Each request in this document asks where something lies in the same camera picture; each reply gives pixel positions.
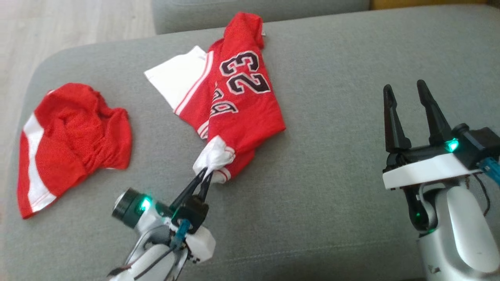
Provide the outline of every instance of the printed number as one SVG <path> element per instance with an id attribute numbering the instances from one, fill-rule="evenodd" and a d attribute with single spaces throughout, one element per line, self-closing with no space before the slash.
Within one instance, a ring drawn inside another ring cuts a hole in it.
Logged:
<path id="1" fill-rule="evenodd" d="M 238 113 L 238 109 L 236 108 L 235 104 L 230 101 L 219 101 L 212 104 L 210 117 L 229 112 Z"/>
<path id="2" fill-rule="evenodd" d="M 220 73 L 224 76 L 236 74 L 237 67 L 247 65 L 248 70 L 256 72 L 259 69 L 259 57 L 251 50 L 241 52 L 220 64 Z"/>
<path id="3" fill-rule="evenodd" d="M 247 66 L 248 70 L 252 73 L 238 73 L 237 68 Z M 259 56 L 251 50 L 241 52 L 232 58 L 223 61 L 220 64 L 220 73 L 223 76 L 230 78 L 227 80 L 227 88 L 235 95 L 241 95 L 245 92 L 245 87 L 250 88 L 256 94 L 263 94 L 271 92 L 271 87 L 266 81 L 266 78 L 260 74 L 255 73 L 259 70 Z M 212 108 L 210 110 L 210 117 L 217 116 L 224 113 L 237 113 L 236 105 L 224 98 L 224 93 L 221 89 L 216 88 L 213 92 Z"/>
<path id="4" fill-rule="evenodd" d="M 254 73 L 248 74 L 240 73 L 233 75 L 227 80 L 227 87 L 229 91 L 235 95 L 241 95 L 245 92 L 244 86 L 252 89 L 256 94 L 264 94 L 271 92 L 268 82 L 262 74 Z"/>
<path id="5" fill-rule="evenodd" d="M 213 98 L 212 98 L 212 102 L 215 102 L 216 100 L 220 100 L 224 97 L 224 93 L 222 92 L 221 89 L 217 88 L 215 89 L 215 91 L 213 92 Z"/>

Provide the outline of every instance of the red jersey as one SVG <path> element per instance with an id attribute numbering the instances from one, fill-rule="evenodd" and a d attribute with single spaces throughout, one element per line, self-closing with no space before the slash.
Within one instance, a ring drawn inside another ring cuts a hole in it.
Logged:
<path id="1" fill-rule="evenodd" d="M 256 147 L 285 129 L 261 53 L 262 33 L 259 16 L 240 12 L 208 53 L 196 46 L 145 72 L 175 114 L 209 144 L 218 143 L 208 145 L 193 167 L 218 170 L 215 182 L 236 176 Z"/>

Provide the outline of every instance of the white stripe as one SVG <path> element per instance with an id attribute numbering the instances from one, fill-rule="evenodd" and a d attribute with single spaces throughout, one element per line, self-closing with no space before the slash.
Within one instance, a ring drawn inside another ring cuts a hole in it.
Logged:
<path id="1" fill-rule="evenodd" d="M 212 184 L 223 184 L 226 182 L 226 177 L 221 171 L 216 170 L 213 171 L 212 180 L 210 182 Z"/>
<path id="2" fill-rule="evenodd" d="M 224 150 L 225 150 L 225 151 L 227 151 L 227 152 L 229 152 L 229 153 L 232 153 L 232 154 L 234 154 L 234 153 L 235 153 L 235 149 L 234 149 L 234 148 L 232 148 L 231 146 L 226 146 L 226 147 L 224 148 Z"/>
<path id="3" fill-rule="evenodd" d="M 24 134 L 28 140 L 28 178 L 29 178 L 29 191 L 28 200 L 33 212 L 40 211 L 47 205 L 52 203 L 56 196 L 54 196 L 45 186 L 40 178 L 37 169 L 37 162 L 35 156 L 37 155 L 38 145 L 44 135 L 44 128 L 40 126 L 34 114 L 31 114 L 28 121 L 24 125 Z"/>
<path id="4" fill-rule="evenodd" d="M 199 136 L 202 140 L 206 140 L 209 138 L 209 128 L 207 127 Z"/>
<path id="5" fill-rule="evenodd" d="M 189 103 L 195 92 L 198 90 L 198 87 L 202 84 L 202 82 L 207 78 L 207 76 L 210 73 L 210 70 L 212 69 L 212 63 L 214 61 L 214 51 L 210 51 L 207 56 L 208 61 L 206 62 L 206 68 L 205 71 L 203 72 L 203 75 L 201 78 L 194 84 L 192 89 L 187 93 L 186 98 L 179 104 L 179 107 L 177 107 L 177 110 L 175 111 L 175 114 L 180 115 L 181 112 L 184 110 L 186 105 Z"/>
<path id="6" fill-rule="evenodd" d="M 203 131 L 205 131 L 205 129 L 209 126 L 209 120 L 207 120 L 205 123 L 201 124 L 201 126 L 198 128 L 198 130 L 196 130 L 196 132 L 198 133 L 198 135 L 202 135 Z"/>
<path id="7" fill-rule="evenodd" d="M 219 172 L 224 173 L 224 174 L 226 175 L 226 177 L 227 177 L 227 180 L 228 180 L 228 181 L 231 179 L 231 173 L 230 173 L 230 172 L 229 172 L 229 170 L 228 170 L 228 169 L 226 169 L 225 167 L 224 167 L 224 168 L 219 169 Z"/>

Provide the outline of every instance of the gray fabric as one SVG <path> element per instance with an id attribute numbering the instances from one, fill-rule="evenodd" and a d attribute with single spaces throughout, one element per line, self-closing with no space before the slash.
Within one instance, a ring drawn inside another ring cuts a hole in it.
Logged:
<path id="1" fill-rule="evenodd" d="M 263 144 L 237 178 L 211 188 L 205 225 L 217 240 L 215 256 L 187 265 L 180 280 L 422 277 L 404 194 L 386 191 L 382 182 L 382 89 L 392 85 L 414 146 L 428 138 L 418 79 L 452 126 L 500 132 L 500 37 L 492 36 L 500 34 L 500 11 L 429 6 L 271 22 L 265 29 L 263 56 L 287 130 Z M 14 157 L 4 216 L 9 280 L 98 281 L 125 259 L 136 237 L 111 217 L 115 199 L 135 188 L 170 203 L 194 176 L 204 146 L 143 71 L 196 44 L 206 50 L 222 33 L 90 45 L 42 63 L 22 123 L 48 90 L 87 83 L 110 107 L 128 110 L 133 151 L 126 171 L 98 171 L 29 220 L 17 207 Z M 487 220 L 500 242 L 500 189 L 485 183 L 493 203 Z"/>
<path id="2" fill-rule="evenodd" d="M 500 0 L 488 0 L 488 5 L 500 8 Z"/>
<path id="3" fill-rule="evenodd" d="M 370 0 L 152 0 L 156 34 L 221 28 L 239 12 L 264 22 L 367 11 Z"/>

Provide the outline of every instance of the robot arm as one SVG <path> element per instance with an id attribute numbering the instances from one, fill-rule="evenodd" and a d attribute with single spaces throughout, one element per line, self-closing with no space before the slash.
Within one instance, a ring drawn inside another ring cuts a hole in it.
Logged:
<path id="1" fill-rule="evenodd" d="M 460 124 L 451 130 L 425 82 L 417 87 L 430 137 L 429 145 L 415 148 L 404 135 L 391 86 L 384 88 L 385 188 L 405 193 L 427 280 L 500 280 L 498 246 L 466 185 L 467 177 L 479 173 L 500 185 L 500 137 L 487 127 Z"/>
<path id="2" fill-rule="evenodd" d="M 216 241 L 202 226 L 212 174 L 202 170 L 170 206 L 133 189 L 116 201 L 112 216 L 139 235 L 124 266 L 109 273 L 112 281 L 174 281 L 187 260 L 210 259 Z M 200 192 L 193 195 L 201 183 Z"/>

